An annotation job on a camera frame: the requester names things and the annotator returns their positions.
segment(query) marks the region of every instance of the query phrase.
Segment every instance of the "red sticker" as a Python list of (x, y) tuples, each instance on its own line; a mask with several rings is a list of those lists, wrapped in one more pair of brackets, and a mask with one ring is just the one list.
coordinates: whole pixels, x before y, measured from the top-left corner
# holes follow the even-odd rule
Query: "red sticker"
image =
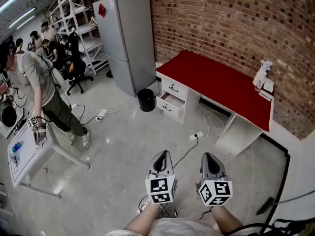
[(104, 5), (100, 3), (100, 4), (99, 4), (99, 7), (98, 7), (98, 13), (99, 13), (99, 15), (101, 15), (103, 18), (105, 17), (105, 11), (106, 11), (106, 9), (105, 9)]

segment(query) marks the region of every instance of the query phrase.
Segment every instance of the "desk drawer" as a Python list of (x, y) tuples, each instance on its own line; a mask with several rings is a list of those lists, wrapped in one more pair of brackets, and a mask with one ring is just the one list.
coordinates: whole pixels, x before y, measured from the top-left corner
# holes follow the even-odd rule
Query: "desk drawer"
[(161, 97), (157, 97), (157, 107), (167, 113), (168, 116), (179, 118), (183, 114), (184, 106), (184, 101), (167, 92)]
[(177, 83), (176, 81), (162, 78), (162, 90), (183, 101), (186, 101), (187, 87)]

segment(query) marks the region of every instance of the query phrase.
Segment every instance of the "brick wall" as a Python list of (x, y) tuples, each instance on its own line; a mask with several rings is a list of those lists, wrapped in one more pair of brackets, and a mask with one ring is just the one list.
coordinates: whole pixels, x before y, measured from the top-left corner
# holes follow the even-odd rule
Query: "brick wall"
[(315, 127), (313, 0), (151, 0), (155, 56), (186, 49), (254, 77), (274, 63), (274, 120), (298, 138)]

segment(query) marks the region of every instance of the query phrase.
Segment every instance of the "concrete floor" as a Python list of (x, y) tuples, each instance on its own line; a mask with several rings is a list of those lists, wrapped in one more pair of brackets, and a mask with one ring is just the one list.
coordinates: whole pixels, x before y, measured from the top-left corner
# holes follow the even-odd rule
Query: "concrete floor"
[[(84, 104), (86, 107), (81, 122), (96, 116), (99, 113), (97, 108), (118, 107), (124, 101), (127, 102), (119, 109), (133, 106), (108, 114), (101, 122), (93, 120), (86, 125), (92, 131), (88, 150), (83, 150), (79, 141), (71, 147), (69, 141), (56, 131), (62, 146), (91, 165), (87, 171), (55, 154), (48, 161), (48, 173), (40, 171), (35, 176), (33, 186), (60, 193), (61, 200), (22, 187), (13, 188), (7, 164), (8, 140), (1, 137), (0, 180), (2, 178), (6, 184), (16, 220), (1, 214), (0, 217), (10, 219), (12, 232), (24, 236), (99, 236), (113, 229), (122, 229), (136, 215), (138, 203), (146, 195), (144, 179), (151, 158), (167, 149), (176, 163), (195, 145), (196, 140), (190, 141), (190, 135), (207, 130), (202, 108), (199, 108), (196, 118), (184, 125), (171, 120), (158, 108), (149, 113), (142, 112), (137, 99), (120, 90), (114, 79), (105, 76), (106, 71), (100, 71), (93, 82), (82, 84), (86, 90), (84, 94), (76, 88), (69, 97), (71, 104)], [(158, 86), (151, 88), (157, 92)], [(77, 117), (82, 111), (82, 106), (73, 109)], [(224, 116), (218, 117), (226, 122)], [(200, 180), (203, 153), (211, 152), (223, 162), (229, 179), (233, 181), (234, 196), (226, 207), (245, 222), (251, 200), (252, 151), (249, 147), (237, 157), (226, 154), (215, 147), (220, 131), (213, 127), (210, 119), (208, 123), (208, 140), (199, 140), (198, 146), (176, 167), (179, 187), (174, 203), (168, 208), (176, 207), (180, 217), (192, 220), (198, 220), (207, 210), (201, 200), (195, 199), (195, 183)], [(255, 213), (269, 196), (276, 196), (285, 166), (284, 153), (262, 138), (252, 144), (252, 150), (254, 189), (248, 223), (266, 220), (268, 213), (260, 216)], [(203, 221), (214, 223), (210, 214), (205, 215)]]

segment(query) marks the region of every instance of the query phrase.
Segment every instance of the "red tabletop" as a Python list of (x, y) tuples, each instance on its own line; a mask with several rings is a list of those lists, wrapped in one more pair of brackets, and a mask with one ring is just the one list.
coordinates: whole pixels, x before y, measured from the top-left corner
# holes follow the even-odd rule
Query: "red tabletop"
[(181, 51), (156, 71), (269, 131), (271, 102), (255, 91), (251, 77), (188, 51)]

